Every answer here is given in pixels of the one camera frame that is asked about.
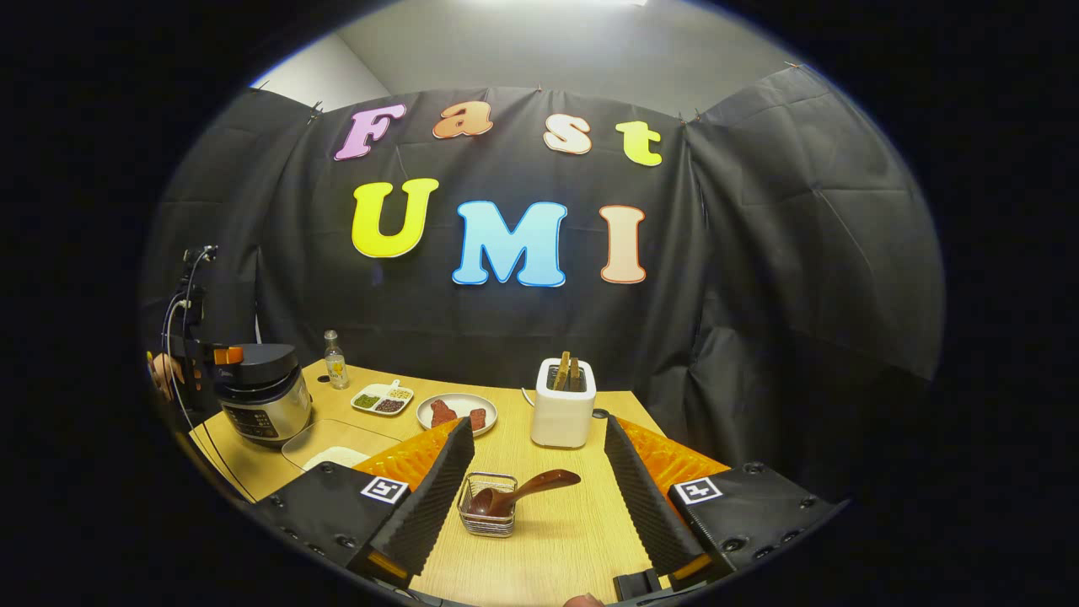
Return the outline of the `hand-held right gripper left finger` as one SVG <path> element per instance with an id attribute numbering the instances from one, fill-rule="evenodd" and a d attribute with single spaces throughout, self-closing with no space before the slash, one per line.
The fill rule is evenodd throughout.
<path id="1" fill-rule="evenodd" d="M 323 463 L 254 503 L 267 527 L 339 568 L 392 587 L 423 572 L 475 454 L 469 419 L 366 460 Z"/>

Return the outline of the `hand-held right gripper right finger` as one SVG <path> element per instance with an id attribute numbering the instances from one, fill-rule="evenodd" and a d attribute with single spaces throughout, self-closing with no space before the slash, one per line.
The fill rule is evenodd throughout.
<path id="1" fill-rule="evenodd" d="M 674 590 L 774 560 L 844 510 L 768 465 L 721 464 L 620 417 L 606 426 L 604 452 L 637 537 Z"/>

